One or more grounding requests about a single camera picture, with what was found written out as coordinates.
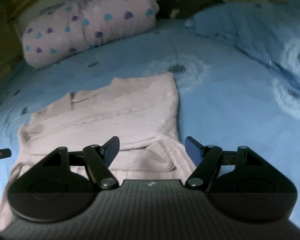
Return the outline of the blue dandelion bed sheet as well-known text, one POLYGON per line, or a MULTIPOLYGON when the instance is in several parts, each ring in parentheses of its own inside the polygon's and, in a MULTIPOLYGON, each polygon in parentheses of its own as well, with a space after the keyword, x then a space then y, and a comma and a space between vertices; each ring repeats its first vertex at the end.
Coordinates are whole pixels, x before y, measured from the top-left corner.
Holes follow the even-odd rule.
POLYGON ((233 151, 249 146, 296 186, 290 220, 300 228, 300 120, 284 112, 269 70, 235 48, 193 35, 183 21, 159 21, 145 34, 34 69, 15 66, 0 87, 0 201, 18 152, 17 131, 33 112, 70 92, 95 90, 115 77, 172 72, 180 91, 178 133, 233 151))

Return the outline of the blue pillow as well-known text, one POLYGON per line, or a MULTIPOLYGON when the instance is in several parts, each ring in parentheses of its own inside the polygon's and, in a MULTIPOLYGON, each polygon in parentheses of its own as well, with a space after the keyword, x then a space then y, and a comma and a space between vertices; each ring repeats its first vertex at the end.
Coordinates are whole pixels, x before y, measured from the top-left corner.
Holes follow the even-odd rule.
POLYGON ((194 14, 185 25, 262 62, 300 98, 300 0, 225 3, 194 14))

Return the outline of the pink heart-print rolled quilt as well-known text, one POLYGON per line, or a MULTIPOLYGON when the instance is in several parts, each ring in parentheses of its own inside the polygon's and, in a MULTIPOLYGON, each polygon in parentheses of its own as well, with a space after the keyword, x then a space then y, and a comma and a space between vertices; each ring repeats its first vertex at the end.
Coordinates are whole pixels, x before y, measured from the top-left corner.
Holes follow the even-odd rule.
POLYGON ((156 26, 156 0, 68 0, 32 20, 22 35, 24 59, 42 68, 156 26))

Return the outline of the black bag with white trim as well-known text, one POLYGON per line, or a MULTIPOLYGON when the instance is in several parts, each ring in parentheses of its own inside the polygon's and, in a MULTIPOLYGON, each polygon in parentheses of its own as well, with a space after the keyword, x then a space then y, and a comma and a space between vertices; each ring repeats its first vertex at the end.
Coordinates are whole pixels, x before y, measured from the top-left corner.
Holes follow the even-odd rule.
POLYGON ((206 9, 224 3, 225 0, 158 0, 159 12, 156 18, 187 19, 206 9))

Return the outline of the pink knit cardigan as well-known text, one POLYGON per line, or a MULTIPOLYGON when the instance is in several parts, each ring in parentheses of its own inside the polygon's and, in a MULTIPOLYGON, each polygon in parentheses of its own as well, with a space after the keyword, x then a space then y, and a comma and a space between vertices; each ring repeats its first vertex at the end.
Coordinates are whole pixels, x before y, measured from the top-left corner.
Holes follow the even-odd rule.
POLYGON ((66 95, 33 113, 18 131, 12 185, 60 146, 80 151, 117 136, 120 151, 110 166, 125 179, 185 181, 195 165, 178 139, 178 91, 172 74, 115 78, 107 87, 66 95))

